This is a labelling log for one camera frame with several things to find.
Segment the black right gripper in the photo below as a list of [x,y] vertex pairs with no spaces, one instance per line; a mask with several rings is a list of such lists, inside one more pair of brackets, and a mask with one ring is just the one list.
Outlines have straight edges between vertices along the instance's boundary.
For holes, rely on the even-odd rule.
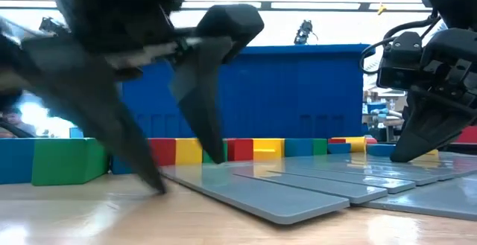
[[477,33],[451,28],[425,46],[417,33],[409,38],[412,79],[392,162],[443,147],[477,121]]

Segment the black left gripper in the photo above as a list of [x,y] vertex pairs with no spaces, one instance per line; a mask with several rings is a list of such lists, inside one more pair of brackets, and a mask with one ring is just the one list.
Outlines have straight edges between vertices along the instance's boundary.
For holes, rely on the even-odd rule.
[[213,5],[191,28],[174,27],[169,9],[159,3],[65,4],[62,14],[69,34],[24,39],[0,18],[0,89],[30,89],[27,74],[70,69],[109,71],[116,84],[164,59],[174,70],[169,89],[183,117],[211,160],[224,162],[218,70],[264,28],[254,6]]

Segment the long green block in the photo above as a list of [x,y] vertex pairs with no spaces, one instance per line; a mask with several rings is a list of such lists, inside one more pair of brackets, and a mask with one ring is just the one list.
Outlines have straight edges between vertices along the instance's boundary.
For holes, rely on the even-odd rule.
[[[224,155],[223,155],[223,160],[222,162],[227,161],[227,142],[223,141],[223,150],[224,150]],[[209,156],[209,154],[204,150],[202,154],[202,163],[213,163],[212,158]]]

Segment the green arch block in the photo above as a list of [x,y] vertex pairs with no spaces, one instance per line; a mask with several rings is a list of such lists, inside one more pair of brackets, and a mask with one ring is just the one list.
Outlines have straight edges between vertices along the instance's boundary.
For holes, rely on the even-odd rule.
[[109,170],[109,156],[96,139],[38,139],[31,184],[80,185]]

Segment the blue plastic bin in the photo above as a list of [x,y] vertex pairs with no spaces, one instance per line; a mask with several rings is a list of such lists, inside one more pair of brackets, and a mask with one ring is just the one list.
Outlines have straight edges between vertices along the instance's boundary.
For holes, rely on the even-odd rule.
[[[218,79],[225,138],[360,136],[364,44],[247,47]],[[122,100],[151,138],[194,134],[168,89],[173,75],[161,62],[122,85]]]

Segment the yellow cube block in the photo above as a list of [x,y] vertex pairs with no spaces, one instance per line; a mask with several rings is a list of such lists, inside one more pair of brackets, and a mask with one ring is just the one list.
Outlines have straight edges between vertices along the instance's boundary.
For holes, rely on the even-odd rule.
[[417,159],[421,161],[437,161],[438,162],[440,161],[439,150],[437,149],[431,150],[428,153],[425,153],[422,156],[419,156]]

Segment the pale blue background machine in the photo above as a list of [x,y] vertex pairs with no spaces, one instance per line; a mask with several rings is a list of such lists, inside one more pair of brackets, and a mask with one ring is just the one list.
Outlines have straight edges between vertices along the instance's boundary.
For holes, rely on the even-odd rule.
[[368,115],[371,117],[373,123],[384,123],[385,121],[390,120],[402,120],[403,115],[401,112],[394,111],[392,109],[383,108],[383,109],[372,109],[368,112]]

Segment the blue rectangular block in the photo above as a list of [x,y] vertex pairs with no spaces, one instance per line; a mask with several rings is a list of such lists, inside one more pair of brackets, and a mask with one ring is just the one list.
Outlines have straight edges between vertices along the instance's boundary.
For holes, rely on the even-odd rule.
[[117,175],[133,173],[130,166],[127,163],[123,162],[117,156],[111,156],[110,170],[111,170],[112,174],[117,174]]
[[371,156],[387,157],[395,151],[395,144],[368,144],[366,151]]

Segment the blue background box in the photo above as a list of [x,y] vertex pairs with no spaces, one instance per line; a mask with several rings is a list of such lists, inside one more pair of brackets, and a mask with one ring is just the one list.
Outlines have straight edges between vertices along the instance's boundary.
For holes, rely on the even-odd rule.
[[376,102],[376,103],[368,103],[367,106],[367,113],[373,114],[378,113],[380,110],[387,109],[386,103]]

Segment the yellow cylinder block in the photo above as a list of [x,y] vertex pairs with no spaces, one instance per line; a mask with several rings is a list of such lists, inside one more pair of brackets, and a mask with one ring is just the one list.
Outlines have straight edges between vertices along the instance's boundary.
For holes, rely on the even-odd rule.
[[335,137],[335,139],[343,139],[351,145],[351,153],[365,153],[367,148],[367,139],[364,136],[356,137]]

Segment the person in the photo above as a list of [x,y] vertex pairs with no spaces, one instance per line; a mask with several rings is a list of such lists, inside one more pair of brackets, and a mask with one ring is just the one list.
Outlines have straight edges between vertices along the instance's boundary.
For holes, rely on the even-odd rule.
[[33,138],[36,128],[22,120],[22,111],[17,103],[22,97],[21,89],[0,91],[0,138]]

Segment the blue cube block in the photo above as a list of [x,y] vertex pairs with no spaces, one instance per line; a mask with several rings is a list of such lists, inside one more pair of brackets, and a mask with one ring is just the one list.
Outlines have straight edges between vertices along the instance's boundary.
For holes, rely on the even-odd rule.
[[313,154],[312,139],[286,139],[285,157],[311,156]]
[[344,154],[351,151],[351,144],[349,143],[328,143],[328,154]]

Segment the green cube block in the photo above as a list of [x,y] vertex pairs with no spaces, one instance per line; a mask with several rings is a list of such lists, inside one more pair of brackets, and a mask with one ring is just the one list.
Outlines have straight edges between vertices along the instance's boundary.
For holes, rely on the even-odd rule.
[[312,139],[313,141],[313,155],[326,155],[328,153],[327,146],[328,140],[327,139]]

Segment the overhead light bar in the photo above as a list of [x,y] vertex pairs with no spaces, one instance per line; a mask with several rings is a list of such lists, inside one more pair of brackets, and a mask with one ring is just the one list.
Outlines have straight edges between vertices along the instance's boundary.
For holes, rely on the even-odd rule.
[[186,1],[184,10],[206,10],[213,5],[250,4],[260,11],[430,13],[421,3],[342,2],[342,1]]

